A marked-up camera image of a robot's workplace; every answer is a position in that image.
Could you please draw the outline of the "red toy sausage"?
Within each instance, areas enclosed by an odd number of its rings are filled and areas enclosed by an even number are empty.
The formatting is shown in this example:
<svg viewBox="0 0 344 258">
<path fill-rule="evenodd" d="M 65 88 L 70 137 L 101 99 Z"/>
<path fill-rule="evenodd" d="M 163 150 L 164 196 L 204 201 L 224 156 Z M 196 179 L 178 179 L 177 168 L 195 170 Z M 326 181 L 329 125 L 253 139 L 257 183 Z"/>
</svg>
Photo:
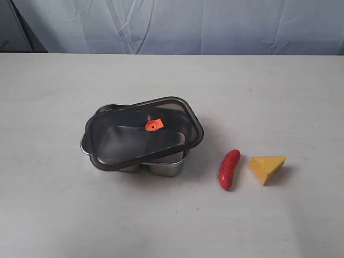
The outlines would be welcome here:
<svg viewBox="0 0 344 258">
<path fill-rule="evenodd" d="M 234 171 L 241 158 L 239 150 L 234 149 L 226 154 L 219 169 L 219 184 L 224 190 L 232 187 Z"/>
</svg>

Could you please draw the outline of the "grey wrinkled backdrop curtain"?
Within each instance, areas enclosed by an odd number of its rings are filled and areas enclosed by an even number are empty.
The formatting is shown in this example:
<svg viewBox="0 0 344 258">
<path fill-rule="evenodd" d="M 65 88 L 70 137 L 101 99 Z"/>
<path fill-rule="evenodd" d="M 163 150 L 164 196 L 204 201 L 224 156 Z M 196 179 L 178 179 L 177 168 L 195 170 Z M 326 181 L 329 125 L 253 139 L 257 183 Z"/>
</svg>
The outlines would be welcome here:
<svg viewBox="0 0 344 258">
<path fill-rule="evenodd" d="M 1 1 L 1 51 L 341 55 L 343 1 Z"/>
</svg>

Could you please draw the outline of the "dark transparent lid orange valve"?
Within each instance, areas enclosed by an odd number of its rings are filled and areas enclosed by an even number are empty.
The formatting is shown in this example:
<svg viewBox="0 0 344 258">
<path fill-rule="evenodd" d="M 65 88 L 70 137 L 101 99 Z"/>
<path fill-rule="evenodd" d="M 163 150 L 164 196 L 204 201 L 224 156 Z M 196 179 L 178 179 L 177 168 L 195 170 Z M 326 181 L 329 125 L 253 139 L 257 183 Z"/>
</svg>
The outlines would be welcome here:
<svg viewBox="0 0 344 258">
<path fill-rule="evenodd" d="M 163 97 L 100 108 L 85 125 L 81 149 L 96 168 L 116 171 L 189 151 L 203 136 L 185 100 Z"/>
</svg>

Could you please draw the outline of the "yellow toy cheese wedge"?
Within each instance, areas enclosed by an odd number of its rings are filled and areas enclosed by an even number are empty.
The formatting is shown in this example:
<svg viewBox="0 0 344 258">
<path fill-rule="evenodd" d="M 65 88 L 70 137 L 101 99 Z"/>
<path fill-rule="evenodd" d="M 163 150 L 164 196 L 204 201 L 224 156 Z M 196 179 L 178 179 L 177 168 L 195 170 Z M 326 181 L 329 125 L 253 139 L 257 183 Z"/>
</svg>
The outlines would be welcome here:
<svg viewBox="0 0 344 258">
<path fill-rule="evenodd" d="M 254 156 L 249 168 L 262 186 L 267 185 L 271 178 L 283 167 L 285 156 Z"/>
</svg>

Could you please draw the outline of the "steel two-compartment lunch box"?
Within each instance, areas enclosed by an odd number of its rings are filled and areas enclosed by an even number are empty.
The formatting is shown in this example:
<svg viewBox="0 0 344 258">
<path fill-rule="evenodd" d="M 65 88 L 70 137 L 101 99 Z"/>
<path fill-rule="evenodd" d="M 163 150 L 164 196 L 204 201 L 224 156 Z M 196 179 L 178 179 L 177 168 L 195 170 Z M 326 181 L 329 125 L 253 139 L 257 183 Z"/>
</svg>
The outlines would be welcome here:
<svg viewBox="0 0 344 258">
<path fill-rule="evenodd" d="M 90 157 L 91 163 L 102 171 L 115 171 L 111 166 L 114 164 L 114 160 L 105 157 L 96 157 L 88 153 L 87 149 L 90 146 L 90 141 L 84 134 L 80 147 L 81 150 Z M 156 160 L 151 160 L 148 162 L 134 164 L 129 167 L 118 169 L 117 171 L 127 172 L 127 173 L 138 173 L 142 169 L 148 169 L 152 174 L 164 177 L 174 177 L 178 175 L 184 167 L 185 159 L 189 151 L 185 150 L 183 152 L 175 153 L 173 155 L 164 156 Z"/>
</svg>

